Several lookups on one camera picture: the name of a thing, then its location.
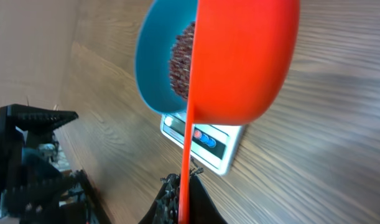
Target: beige wall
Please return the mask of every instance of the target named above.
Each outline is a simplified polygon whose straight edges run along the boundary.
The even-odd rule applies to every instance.
[[[0,106],[57,103],[78,0],[0,0]]]

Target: wooden table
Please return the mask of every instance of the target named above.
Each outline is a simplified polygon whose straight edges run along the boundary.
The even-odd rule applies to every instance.
[[[180,172],[134,80],[152,0],[82,1],[60,139],[101,190],[114,223],[137,223]],[[289,76],[250,124],[227,176],[202,180],[229,223],[380,223],[380,0],[303,0]]]

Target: blue bowl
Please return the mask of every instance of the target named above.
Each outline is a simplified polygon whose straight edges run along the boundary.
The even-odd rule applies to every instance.
[[[187,107],[170,87],[169,59],[176,36],[195,21],[197,4],[196,0],[156,0],[141,27],[134,73],[142,99],[158,113],[183,112]]]

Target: red button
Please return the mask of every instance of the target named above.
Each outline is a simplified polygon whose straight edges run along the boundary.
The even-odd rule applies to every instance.
[[[195,130],[195,131],[194,131],[194,137],[195,137],[196,139],[200,139],[201,136],[202,136],[202,132],[200,132],[199,130]]]

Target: kitchen scale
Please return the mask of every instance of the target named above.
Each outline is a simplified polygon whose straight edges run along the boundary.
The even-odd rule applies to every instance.
[[[160,130],[164,136],[183,148],[185,113],[163,114]],[[229,171],[244,126],[195,124],[191,156],[198,159],[218,175]]]

